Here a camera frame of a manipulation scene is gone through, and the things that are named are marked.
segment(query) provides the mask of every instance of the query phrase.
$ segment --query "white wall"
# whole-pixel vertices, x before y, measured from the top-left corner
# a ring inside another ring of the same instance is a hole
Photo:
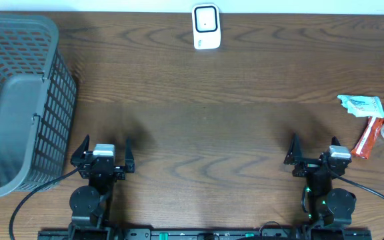
[[[198,3],[222,13],[384,14],[384,0],[0,0],[0,10],[188,13]]]

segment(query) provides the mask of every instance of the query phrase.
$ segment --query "gray plastic basket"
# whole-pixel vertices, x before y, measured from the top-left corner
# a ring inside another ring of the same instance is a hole
[[[46,17],[0,15],[0,197],[62,174],[77,86],[58,40]]]

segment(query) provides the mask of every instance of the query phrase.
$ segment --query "wooden tabletop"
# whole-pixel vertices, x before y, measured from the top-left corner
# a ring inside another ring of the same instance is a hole
[[[353,148],[366,126],[338,94],[376,95],[384,106],[384,16],[221,15],[220,48],[196,51],[190,14],[39,13],[59,27],[59,49],[79,79],[67,158],[133,140],[136,173],[115,185],[111,220],[154,228],[254,228],[308,219],[302,178],[284,166],[293,133],[308,157],[332,136]],[[72,170],[69,161],[65,172]],[[384,140],[344,177],[384,194]],[[34,195],[15,220],[18,239],[66,228],[78,174]],[[357,196],[352,227],[384,236],[384,200]],[[0,198],[0,239],[26,193]]]

